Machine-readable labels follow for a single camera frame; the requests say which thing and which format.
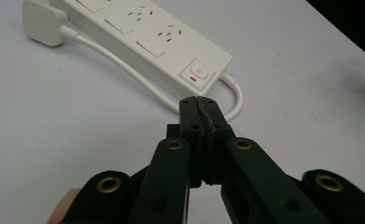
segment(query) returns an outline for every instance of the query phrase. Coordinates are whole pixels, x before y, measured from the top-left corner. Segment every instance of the brass rivet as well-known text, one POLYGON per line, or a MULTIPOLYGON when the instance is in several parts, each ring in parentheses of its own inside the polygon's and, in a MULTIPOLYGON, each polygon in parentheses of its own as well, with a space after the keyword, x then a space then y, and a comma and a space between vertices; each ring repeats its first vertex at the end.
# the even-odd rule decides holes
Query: brass rivet
POLYGON ((244 140, 244 139, 238 139, 234 142, 234 145, 242 150, 247 150, 252 148, 251 143, 249 143, 248 141, 244 140))
POLYGON ((176 140, 171 140, 171 141, 168 141, 165 146, 167 147, 167 149, 170 149, 170 150, 179 150, 182 148, 182 143, 179 142, 179 141, 176 141, 176 140))
POLYGON ((98 181, 96 188, 100 193, 112 193, 117 190, 120 185, 121 181, 119 178, 115 176, 108 176, 98 181))
POLYGON ((316 183, 323 189, 327 189, 333 192, 340 192, 344 189, 343 184, 332 177, 331 175, 316 175, 316 183))

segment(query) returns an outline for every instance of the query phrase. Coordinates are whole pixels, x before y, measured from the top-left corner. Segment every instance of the black mechanical arm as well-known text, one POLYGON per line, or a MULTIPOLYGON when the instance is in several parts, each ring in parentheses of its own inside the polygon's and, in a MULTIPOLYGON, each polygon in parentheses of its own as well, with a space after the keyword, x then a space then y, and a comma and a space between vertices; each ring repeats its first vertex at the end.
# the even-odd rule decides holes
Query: black mechanical arm
POLYGON ((232 223, 365 223, 365 193, 324 170, 286 175, 254 141, 236 137, 215 101, 190 97, 167 126, 150 165, 106 171, 80 191, 70 223, 187 223, 189 192, 221 185, 232 223))

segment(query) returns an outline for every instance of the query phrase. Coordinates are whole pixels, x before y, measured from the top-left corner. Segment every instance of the table surface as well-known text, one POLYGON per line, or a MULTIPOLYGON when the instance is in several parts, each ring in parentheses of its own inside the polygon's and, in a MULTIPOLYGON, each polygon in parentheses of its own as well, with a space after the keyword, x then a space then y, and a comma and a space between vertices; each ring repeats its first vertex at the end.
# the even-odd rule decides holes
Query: table surface
MULTIPOLYGON (((0 1, 0 223, 44 223, 93 175, 146 166, 178 117, 92 50, 27 38, 21 2, 0 1)), ((291 176, 326 169, 365 191, 365 52, 303 0, 154 2, 233 55, 239 136, 291 176)), ((234 104, 221 83, 208 97, 234 104)), ((231 223, 219 187, 190 192, 189 223, 231 223)))

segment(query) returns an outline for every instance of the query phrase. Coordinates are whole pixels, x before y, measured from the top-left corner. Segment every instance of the power outlet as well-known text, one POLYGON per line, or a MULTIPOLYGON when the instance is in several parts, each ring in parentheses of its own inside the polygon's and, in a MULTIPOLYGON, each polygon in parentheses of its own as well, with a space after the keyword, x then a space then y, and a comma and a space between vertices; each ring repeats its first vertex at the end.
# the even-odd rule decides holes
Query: power outlet
POLYGON ((232 56, 148 0, 49 0, 177 100, 206 95, 232 56))

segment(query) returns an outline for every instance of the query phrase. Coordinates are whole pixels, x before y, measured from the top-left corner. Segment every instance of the outlet panel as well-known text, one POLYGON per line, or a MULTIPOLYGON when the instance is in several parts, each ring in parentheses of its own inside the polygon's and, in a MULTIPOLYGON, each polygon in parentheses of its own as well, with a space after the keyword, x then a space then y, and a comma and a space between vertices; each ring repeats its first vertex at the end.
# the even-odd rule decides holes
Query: outlet panel
POLYGON ((206 95, 232 56, 148 0, 49 0, 177 100, 206 95))

